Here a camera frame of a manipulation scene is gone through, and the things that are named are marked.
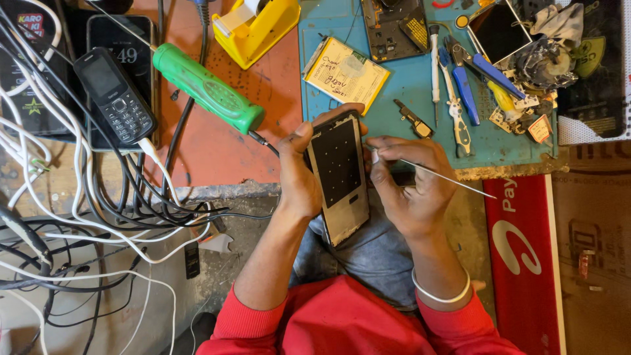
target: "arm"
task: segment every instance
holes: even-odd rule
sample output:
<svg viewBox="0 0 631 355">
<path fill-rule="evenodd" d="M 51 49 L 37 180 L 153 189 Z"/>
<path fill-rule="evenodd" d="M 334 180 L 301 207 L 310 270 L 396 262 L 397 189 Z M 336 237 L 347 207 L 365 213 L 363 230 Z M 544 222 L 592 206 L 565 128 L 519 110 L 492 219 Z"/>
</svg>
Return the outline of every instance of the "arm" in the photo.
<svg viewBox="0 0 631 355">
<path fill-rule="evenodd" d="M 417 290 L 419 308 L 435 350 L 518 352 L 499 337 L 473 288 L 467 285 L 466 272 L 445 236 L 443 217 L 457 185 L 416 169 L 416 186 L 402 188 L 390 174 L 389 164 L 405 159 L 456 179 L 443 148 L 431 140 L 409 141 L 389 136 L 369 138 L 366 143 L 376 148 L 370 178 L 388 219 L 410 247 L 417 283 L 440 299 L 454 298 L 468 288 L 464 297 L 453 303 L 435 301 Z M 489 344 L 499 347 L 487 348 Z"/>
<path fill-rule="evenodd" d="M 318 124 L 362 104 L 345 104 L 321 114 Z M 364 134 L 367 129 L 362 126 Z M 200 354 L 275 352 L 276 331 L 283 315 L 293 261 L 309 221 L 322 210 L 322 190 L 305 165 L 303 152 L 313 126 L 302 123 L 282 139 L 280 183 L 282 195 L 265 233 L 239 273 L 217 317 L 215 332 Z"/>
</svg>

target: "hand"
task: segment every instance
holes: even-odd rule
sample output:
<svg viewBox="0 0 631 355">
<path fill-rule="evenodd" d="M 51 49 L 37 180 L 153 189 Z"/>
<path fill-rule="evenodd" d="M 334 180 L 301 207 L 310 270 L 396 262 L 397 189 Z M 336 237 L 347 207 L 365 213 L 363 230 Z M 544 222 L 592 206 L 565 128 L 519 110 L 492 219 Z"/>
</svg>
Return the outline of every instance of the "hand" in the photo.
<svg viewBox="0 0 631 355">
<path fill-rule="evenodd" d="M 278 206 L 292 217 L 300 220 L 310 220 L 322 210 L 322 189 L 316 177 L 307 168 L 303 153 L 314 133 L 313 126 L 331 119 L 349 110 L 363 112 L 363 104 L 343 104 L 336 109 L 320 114 L 313 122 L 303 122 L 278 145 L 280 153 L 280 185 L 282 195 Z M 368 133 L 368 128 L 360 123 L 362 135 Z"/>
<path fill-rule="evenodd" d="M 442 219 L 457 185 L 416 168 L 416 186 L 402 188 L 390 175 L 388 163 L 405 159 L 456 179 L 440 144 L 432 140 L 406 140 L 390 136 L 367 138 L 366 144 L 377 149 L 379 159 L 373 161 L 370 178 L 388 219 L 408 241 L 443 235 Z"/>
</svg>

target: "red sweatshirt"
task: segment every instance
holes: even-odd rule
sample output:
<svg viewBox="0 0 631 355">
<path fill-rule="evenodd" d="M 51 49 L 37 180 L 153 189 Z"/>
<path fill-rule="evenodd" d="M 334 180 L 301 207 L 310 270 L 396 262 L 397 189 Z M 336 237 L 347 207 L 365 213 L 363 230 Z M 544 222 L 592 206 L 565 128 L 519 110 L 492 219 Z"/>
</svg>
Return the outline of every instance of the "red sweatshirt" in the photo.
<svg viewBox="0 0 631 355">
<path fill-rule="evenodd" d="M 439 312 L 404 316 L 349 276 L 293 287 L 273 310 L 256 311 L 228 293 L 207 354 L 523 354 L 499 336 L 478 296 Z"/>
</svg>

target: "soldering iron handle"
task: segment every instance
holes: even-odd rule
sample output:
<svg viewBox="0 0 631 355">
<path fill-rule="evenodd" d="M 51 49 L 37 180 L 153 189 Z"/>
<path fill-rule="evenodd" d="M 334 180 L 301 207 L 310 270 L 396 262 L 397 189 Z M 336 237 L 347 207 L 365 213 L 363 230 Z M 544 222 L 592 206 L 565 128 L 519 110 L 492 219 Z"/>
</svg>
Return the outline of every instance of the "soldering iron handle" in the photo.
<svg viewBox="0 0 631 355">
<path fill-rule="evenodd" d="M 471 124 L 473 126 L 479 126 L 480 118 L 478 117 L 478 109 L 476 108 L 475 101 L 473 100 L 473 93 L 471 92 L 471 85 L 469 85 L 467 72 L 463 67 L 457 66 L 451 73 L 454 75 L 456 85 L 458 85 L 460 98 L 462 98 L 464 106 L 467 108 Z"/>
<path fill-rule="evenodd" d="M 173 44 L 158 47 L 153 66 L 203 109 L 242 134 L 255 131 L 263 121 L 265 110 L 261 106 L 253 104 Z"/>
<path fill-rule="evenodd" d="M 504 90 L 508 91 L 509 94 L 518 98 L 519 100 L 523 100 L 526 98 L 526 94 L 519 91 L 513 83 L 496 67 L 491 65 L 480 53 L 476 53 L 473 56 L 473 64 L 477 66 L 484 74 L 486 74 L 489 80 L 493 81 L 497 85 L 500 85 Z"/>
</svg>

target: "silver bangle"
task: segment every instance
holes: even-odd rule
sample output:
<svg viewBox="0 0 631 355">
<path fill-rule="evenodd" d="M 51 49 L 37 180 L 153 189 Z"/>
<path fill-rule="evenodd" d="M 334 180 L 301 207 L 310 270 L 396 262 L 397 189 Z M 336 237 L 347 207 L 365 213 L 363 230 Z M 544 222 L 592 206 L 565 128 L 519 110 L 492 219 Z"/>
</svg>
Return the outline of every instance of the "silver bangle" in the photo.
<svg viewBox="0 0 631 355">
<path fill-rule="evenodd" d="M 464 270 L 464 273 L 467 274 L 467 284 L 464 286 L 463 291 L 460 292 L 460 294 L 458 296 L 456 296 L 454 298 L 450 298 L 450 299 L 438 298 L 438 297 L 434 296 L 433 294 L 430 294 L 429 292 L 424 290 L 421 287 L 421 285 L 418 284 L 418 281 L 416 280 L 416 270 L 414 268 L 412 268 L 412 281 L 414 282 L 414 285 L 416 286 L 416 289 L 418 289 L 424 295 L 426 295 L 427 297 L 433 299 L 436 302 L 440 302 L 440 303 L 458 302 L 464 297 L 464 295 L 467 294 L 467 292 L 469 291 L 469 287 L 471 285 L 471 277 L 469 277 L 469 272 L 467 272 L 467 270 L 465 268 L 463 268 L 463 270 Z"/>
</svg>

